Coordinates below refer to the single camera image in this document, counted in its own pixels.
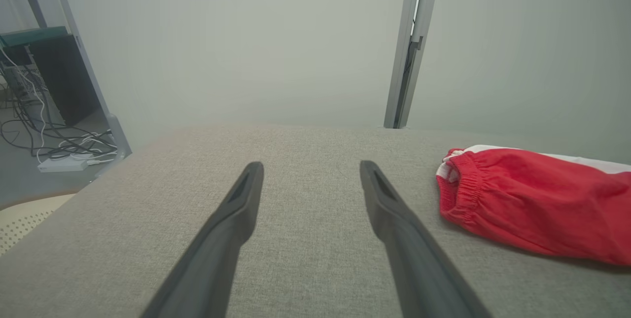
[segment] power adapter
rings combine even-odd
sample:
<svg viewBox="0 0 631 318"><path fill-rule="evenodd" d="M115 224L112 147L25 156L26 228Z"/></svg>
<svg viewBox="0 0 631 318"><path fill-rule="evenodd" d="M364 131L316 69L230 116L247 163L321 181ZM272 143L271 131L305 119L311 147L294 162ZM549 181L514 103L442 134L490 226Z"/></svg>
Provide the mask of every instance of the power adapter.
<svg viewBox="0 0 631 318"><path fill-rule="evenodd" d="M74 157L46 159L37 168L41 173L80 172L88 167L88 159L92 159L93 154L74 154Z"/></svg>

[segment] red shorts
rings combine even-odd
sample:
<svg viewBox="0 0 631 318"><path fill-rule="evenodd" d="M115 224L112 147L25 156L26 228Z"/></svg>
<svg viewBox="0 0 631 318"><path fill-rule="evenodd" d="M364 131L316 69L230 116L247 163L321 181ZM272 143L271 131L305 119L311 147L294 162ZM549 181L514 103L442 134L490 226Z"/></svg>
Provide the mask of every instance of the red shorts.
<svg viewBox="0 0 631 318"><path fill-rule="evenodd" d="M440 214L511 246L631 265L631 166L521 149L451 149Z"/></svg>

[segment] gray upholstered cushion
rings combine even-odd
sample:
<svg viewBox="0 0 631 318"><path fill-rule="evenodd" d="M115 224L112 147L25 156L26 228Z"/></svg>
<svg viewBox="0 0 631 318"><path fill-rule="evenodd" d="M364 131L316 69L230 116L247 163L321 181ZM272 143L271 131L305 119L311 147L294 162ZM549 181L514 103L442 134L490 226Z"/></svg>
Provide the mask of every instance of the gray upholstered cushion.
<svg viewBox="0 0 631 318"><path fill-rule="evenodd" d="M400 316L359 181L376 161L499 317L628 317L631 275L480 239L439 217L435 170L475 143L572 154L562 142L385 129L236 127L178 132L136 152L0 257L3 317L133 317L246 163L265 166L231 317Z"/></svg>

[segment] white fabric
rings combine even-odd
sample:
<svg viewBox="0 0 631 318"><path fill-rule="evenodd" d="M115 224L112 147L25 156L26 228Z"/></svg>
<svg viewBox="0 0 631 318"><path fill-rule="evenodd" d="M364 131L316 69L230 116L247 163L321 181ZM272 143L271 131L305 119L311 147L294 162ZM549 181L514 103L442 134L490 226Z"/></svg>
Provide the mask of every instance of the white fabric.
<svg viewBox="0 0 631 318"><path fill-rule="evenodd" d="M451 172L451 167L449 167L449 165L446 164L449 158L462 155L465 152L476 153L476 152L483 152L483 151L487 151L491 149L521 150L519 148L498 147L497 145L484 145L484 144L472 145L471 147L468 147L462 151L453 151L451 152L451 154L443 158L442 164L438 167L438 170L436 171L436 176L447 178L449 175L449 181L454 182L459 178L459 176L456 172ZM541 154L545 156L552 156L552 158L569 161L570 163L586 165L588 167L598 169L606 174L618 174L618 173L623 173L623 172L631 172L631 165L613 163L611 161L603 161L603 160L597 160L597 159L581 158L580 156L567 156L567 155L545 154L545 153L541 153Z"/></svg>

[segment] white cable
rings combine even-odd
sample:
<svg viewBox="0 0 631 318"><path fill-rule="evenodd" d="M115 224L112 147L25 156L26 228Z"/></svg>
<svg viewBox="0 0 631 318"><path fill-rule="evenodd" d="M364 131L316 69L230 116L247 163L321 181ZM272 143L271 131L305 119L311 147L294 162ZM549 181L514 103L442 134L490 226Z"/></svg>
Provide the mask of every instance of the white cable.
<svg viewBox="0 0 631 318"><path fill-rule="evenodd" d="M116 155L116 152L104 153L104 154L101 154L101 155L93 156L93 157L92 157L92 158L90 158L90 159L97 159L97 158L101 158L102 156L108 156L108 155ZM77 160L83 160L83 159L85 159L85 158L81 158L80 156L77 156L77 155L75 155L75 154L70 154L70 157L71 157L72 159L77 159Z"/></svg>
<svg viewBox="0 0 631 318"><path fill-rule="evenodd" d="M33 93L35 94L35 97L39 100L39 102L41 102L40 119L41 119L41 122L43 123L43 125L41 125L41 131L40 131L41 147L37 150L37 152L35 154L36 157L37 157L37 161L39 161L39 163L41 164L41 160L39 159L39 152L41 151L41 148L43 148L43 146L44 146L43 129L46 128L46 121L43 119L43 110L46 108L46 104L43 102L43 100L37 94L37 89L35 88L35 83L33 83L31 80L29 80L29 78L25 77L24 74L22 74L22 71L20 71L20 67L18 67L18 65L15 64L15 62L11 58L9 58L9 56L4 52L4 48L0 48L0 50L2 51L2 54L4 55L4 57L9 62L11 62L11 64L13 64L15 66L15 70L18 71L20 76L22 76L22 78L24 78L24 80L26 80L27 82L29 82L31 84L31 87L33 87Z"/></svg>
<svg viewBox="0 0 631 318"><path fill-rule="evenodd" d="M109 144L109 143L107 143L107 142L102 141L101 139L94 138L94 137L97 137L97 136L99 136L99 135L100 135L100 134L98 134L97 132L94 132L94 133L86 133L86 134L84 134L83 136L79 136L79 137L69 137L68 139L78 139L78 138L83 138L83 140L81 141L81 143L79 143L79 145L84 145L84 143L87 143L87 142L89 142L89 141L93 141L93 142L96 142L96 143L101 143L101 144L103 144L103 145L107 145L108 147L113 147L114 149L117 149L117 146L116 146L116 145ZM61 142L59 142L59 145L57 145L57 147L61 147L61 145L62 145L63 143L67 143L67 142L68 142L67 140L63 140L63 141L61 141Z"/></svg>
<svg viewBox="0 0 631 318"><path fill-rule="evenodd" d="M88 165L95 165L95 164L101 164L101 163L108 163L109 161L112 161L113 159L108 159L108 160L88 160Z"/></svg>

